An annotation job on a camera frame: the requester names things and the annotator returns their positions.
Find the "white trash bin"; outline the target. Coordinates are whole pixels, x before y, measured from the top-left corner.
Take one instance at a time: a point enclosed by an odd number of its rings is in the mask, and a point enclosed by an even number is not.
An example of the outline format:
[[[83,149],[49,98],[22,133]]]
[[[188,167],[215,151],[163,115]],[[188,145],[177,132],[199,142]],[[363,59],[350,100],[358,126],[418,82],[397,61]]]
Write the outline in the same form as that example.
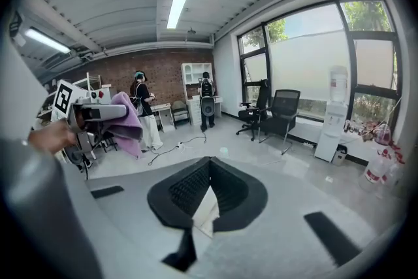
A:
[[[335,151],[334,157],[331,163],[335,166],[340,166],[344,162],[347,155],[347,147],[343,144],[339,144]]]

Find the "cluster of small bottles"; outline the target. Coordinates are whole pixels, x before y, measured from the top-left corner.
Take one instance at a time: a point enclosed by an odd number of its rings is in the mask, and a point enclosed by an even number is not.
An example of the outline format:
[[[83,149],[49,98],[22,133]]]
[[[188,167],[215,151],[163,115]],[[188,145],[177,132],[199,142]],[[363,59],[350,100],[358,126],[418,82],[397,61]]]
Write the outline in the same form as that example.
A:
[[[359,140],[363,142],[373,139],[372,129],[367,128],[366,124],[358,120],[347,120],[344,127],[344,134],[348,136],[349,140]]]

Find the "black swivel office chair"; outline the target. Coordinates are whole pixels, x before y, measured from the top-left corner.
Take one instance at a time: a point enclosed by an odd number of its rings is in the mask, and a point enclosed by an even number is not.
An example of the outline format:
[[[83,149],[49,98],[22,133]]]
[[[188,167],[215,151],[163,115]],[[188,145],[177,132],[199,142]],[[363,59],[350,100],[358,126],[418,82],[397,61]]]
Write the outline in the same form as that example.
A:
[[[258,82],[259,94],[255,105],[250,102],[243,102],[241,107],[244,110],[238,112],[238,119],[244,122],[242,128],[236,132],[239,135],[244,131],[251,131],[251,141],[255,140],[255,132],[259,131],[259,125],[267,118],[267,107],[270,99],[270,84],[267,79]]]

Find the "clear dispenser water jug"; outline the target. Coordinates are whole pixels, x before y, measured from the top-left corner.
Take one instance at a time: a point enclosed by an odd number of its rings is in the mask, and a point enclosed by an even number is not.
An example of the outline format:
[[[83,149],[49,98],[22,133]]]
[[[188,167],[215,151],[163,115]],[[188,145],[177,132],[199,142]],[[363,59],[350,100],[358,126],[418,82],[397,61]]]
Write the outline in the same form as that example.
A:
[[[330,100],[344,103],[347,94],[347,69],[344,66],[334,65],[330,68]]]

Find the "person's left forearm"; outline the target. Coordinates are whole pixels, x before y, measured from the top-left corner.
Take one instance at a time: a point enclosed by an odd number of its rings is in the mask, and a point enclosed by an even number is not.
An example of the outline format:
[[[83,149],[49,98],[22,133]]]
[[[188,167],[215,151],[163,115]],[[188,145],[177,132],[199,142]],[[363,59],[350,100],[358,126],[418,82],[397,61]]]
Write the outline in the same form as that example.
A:
[[[56,154],[60,150],[76,144],[76,135],[66,119],[52,122],[46,127],[30,132],[28,142],[34,148]]]

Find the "black mesh visitor chair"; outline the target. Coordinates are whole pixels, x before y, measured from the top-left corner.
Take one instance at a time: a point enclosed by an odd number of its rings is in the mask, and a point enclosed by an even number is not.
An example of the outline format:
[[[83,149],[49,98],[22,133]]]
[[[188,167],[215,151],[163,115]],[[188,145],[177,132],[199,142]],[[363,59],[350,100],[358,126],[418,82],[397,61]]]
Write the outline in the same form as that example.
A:
[[[270,137],[281,137],[280,152],[284,155],[292,143],[287,141],[290,130],[295,127],[298,116],[298,102],[300,91],[297,90],[276,90],[272,103],[261,112],[271,113],[264,120],[259,117],[258,141],[264,142]]]

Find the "purple cloth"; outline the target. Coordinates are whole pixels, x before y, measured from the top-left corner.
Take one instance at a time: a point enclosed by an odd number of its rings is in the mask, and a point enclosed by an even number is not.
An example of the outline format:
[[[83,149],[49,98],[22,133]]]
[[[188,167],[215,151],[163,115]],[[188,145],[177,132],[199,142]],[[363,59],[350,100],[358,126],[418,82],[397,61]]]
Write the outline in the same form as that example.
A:
[[[122,150],[138,159],[142,153],[140,141],[142,140],[143,129],[137,110],[124,91],[113,96],[111,105],[123,105],[127,114],[107,121],[108,131],[114,135],[116,143]]]

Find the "white water dispenser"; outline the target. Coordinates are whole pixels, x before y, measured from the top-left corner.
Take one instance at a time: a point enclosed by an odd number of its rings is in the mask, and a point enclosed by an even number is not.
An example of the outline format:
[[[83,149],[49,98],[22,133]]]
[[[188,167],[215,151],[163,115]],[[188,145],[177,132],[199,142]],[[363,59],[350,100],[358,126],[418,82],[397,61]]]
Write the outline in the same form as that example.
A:
[[[329,101],[326,107],[325,119],[314,156],[331,162],[343,133],[346,122],[347,105]]]

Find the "white desk with drawers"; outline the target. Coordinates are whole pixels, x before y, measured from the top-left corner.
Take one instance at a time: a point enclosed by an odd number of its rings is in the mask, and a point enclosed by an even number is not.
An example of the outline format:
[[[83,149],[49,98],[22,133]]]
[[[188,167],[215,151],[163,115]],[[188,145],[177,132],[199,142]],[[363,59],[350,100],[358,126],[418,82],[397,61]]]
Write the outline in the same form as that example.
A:
[[[159,120],[162,132],[167,133],[176,129],[170,103],[153,105],[151,109]]]

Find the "ceiling light bar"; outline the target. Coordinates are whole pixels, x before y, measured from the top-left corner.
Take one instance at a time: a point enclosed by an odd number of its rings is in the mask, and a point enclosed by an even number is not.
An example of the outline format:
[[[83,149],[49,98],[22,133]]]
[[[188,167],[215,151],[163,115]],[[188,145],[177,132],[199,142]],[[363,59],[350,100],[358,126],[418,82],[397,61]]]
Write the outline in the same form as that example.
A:
[[[35,28],[29,28],[25,31],[25,36],[33,39],[41,44],[44,44],[50,48],[53,48],[54,50],[57,50],[58,52],[61,52],[63,54],[68,54],[71,52],[71,50],[65,46],[64,44],[56,41],[55,39],[45,35],[44,33],[40,32],[39,30]]]
[[[187,0],[172,0],[167,20],[167,29],[176,29],[186,1]]]

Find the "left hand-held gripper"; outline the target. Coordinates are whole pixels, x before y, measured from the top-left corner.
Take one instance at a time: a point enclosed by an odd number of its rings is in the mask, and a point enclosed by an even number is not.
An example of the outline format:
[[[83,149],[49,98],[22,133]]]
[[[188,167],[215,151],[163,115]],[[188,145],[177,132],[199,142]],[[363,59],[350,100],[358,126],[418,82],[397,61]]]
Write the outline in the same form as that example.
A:
[[[63,149],[67,160],[89,163],[86,153],[91,152],[93,145],[88,139],[88,130],[93,121],[123,118],[126,114],[125,105],[93,104],[88,90],[60,80],[54,97],[54,115],[57,120],[64,120],[75,135],[74,144]]]

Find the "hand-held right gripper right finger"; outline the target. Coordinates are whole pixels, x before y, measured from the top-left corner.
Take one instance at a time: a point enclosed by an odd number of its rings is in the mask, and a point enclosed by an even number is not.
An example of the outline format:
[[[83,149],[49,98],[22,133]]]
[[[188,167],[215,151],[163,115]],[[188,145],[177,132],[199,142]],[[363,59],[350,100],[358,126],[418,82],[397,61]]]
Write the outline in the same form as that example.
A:
[[[261,181],[265,209],[245,229],[217,232],[195,263],[196,276],[360,276],[384,253],[400,229],[378,233],[356,212],[308,182],[264,167],[226,159]],[[324,213],[361,252],[338,266],[305,215]]]

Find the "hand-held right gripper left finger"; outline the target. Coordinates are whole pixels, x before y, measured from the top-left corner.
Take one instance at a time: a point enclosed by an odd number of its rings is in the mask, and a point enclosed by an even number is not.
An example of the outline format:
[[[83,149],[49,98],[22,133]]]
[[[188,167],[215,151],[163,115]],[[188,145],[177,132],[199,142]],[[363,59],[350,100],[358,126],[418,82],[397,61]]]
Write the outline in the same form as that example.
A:
[[[197,161],[189,159],[167,167],[86,182],[110,222],[139,249],[136,260],[160,263],[177,252],[184,232],[160,222],[148,204],[148,192],[154,184]]]

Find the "red label floor jug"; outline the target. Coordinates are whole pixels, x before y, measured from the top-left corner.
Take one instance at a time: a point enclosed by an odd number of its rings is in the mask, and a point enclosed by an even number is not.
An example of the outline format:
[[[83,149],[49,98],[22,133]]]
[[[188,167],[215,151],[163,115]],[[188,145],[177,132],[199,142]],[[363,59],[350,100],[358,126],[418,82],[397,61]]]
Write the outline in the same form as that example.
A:
[[[381,179],[385,193],[390,194],[395,189],[395,186],[399,183],[403,173],[404,164],[405,162],[403,160],[403,155],[401,153],[395,152],[393,162]]]
[[[376,157],[366,166],[359,179],[359,186],[367,192],[374,191],[390,163],[390,155],[387,149],[377,150]]]

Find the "white hutch desk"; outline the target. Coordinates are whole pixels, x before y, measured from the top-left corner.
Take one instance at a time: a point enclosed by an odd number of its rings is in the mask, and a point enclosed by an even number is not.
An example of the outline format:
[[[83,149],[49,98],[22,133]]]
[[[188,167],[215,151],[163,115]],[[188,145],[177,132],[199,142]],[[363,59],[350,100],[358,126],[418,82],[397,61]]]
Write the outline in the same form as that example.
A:
[[[185,102],[188,107],[191,124],[200,127],[201,119],[201,104],[198,93],[199,83],[203,81],[203,72],[207,72],[209,79],[215,87],[214,95],[214,117],[221,117],[221,104],[223,98],[217,94],[215,79],[213,75],[213,68],[211,63],[183,63],[181,64],[183,89],[185,95]]]

